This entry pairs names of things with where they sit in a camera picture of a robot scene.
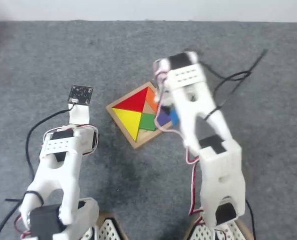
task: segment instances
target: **circuit board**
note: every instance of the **circuit board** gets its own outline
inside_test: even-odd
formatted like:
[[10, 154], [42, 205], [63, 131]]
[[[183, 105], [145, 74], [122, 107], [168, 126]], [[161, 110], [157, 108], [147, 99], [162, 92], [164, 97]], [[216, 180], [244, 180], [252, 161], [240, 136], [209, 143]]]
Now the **circuit board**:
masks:
[[73, 85], [67, 103], [88, 106], [90, 104], [93, 87]]

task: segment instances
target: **purple triangle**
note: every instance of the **purple triangle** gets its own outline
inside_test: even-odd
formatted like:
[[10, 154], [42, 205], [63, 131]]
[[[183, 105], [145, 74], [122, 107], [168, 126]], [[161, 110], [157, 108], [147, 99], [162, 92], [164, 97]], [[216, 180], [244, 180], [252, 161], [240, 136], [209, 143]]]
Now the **purple triangle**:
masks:
[[169, 121], [171, 121], [170, 117], [161, 109], [159, 115], [157, 117], [157, 122], [160, 126], [164, 126]]

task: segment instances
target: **blue piece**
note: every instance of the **blue piece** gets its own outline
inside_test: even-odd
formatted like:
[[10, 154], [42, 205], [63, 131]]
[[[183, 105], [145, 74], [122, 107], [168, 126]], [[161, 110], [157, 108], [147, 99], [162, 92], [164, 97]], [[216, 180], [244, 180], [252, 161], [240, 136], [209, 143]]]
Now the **blue piece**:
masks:
[[170, 117], [161, 109], [157, 117], [158, 124], [162, 127], [171, 121]]
[[174, 127], [176, 124], [179, 123], [179, 116], [177, 114], [177, 111], [175, 109], [172, 109], [169, 113], [170, 119], [172, 121], [172, 126]]

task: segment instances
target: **gray carpet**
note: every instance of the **gray carpet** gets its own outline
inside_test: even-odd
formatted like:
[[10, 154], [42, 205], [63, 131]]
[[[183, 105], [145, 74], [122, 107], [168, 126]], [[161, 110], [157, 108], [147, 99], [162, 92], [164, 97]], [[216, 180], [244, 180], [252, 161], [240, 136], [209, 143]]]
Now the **gray carpet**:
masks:
[[[29, 128], [67, 108], [75, 84], [94, 87], [90, 122], [100, 131], [97, 152], [81, 167], [81, 197], [113, 212], [131, 240], [182, 239], [192, 219], [181, 140], [164, 133], [133, 150], [105, 106], [152, 79], [154, 60], [188, 47], [223, 75], [269, 49], [223, 113], [243, 148], [258, 239], [297, 240], [297, 23], [0, 22], [0, 221], [13, 206], [4, 198], [21, 197], [30, 182]], [[219, 80], [207, 76], [213, 88]], [[35, 169], [42, 134], [67, 123], [64, 114], [33, 133]], [[19, 239], [13, 219], [1, 240]], [[243, 220], [250, 226], [248, 211]]]

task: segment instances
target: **white wall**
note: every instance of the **white wall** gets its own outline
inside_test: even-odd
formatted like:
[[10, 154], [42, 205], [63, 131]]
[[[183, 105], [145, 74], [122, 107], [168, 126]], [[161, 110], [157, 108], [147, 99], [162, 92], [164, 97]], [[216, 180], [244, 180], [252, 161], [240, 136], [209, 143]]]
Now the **white wall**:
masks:
[[297, 22], [297, 0], [0, 0], [0, 20]]

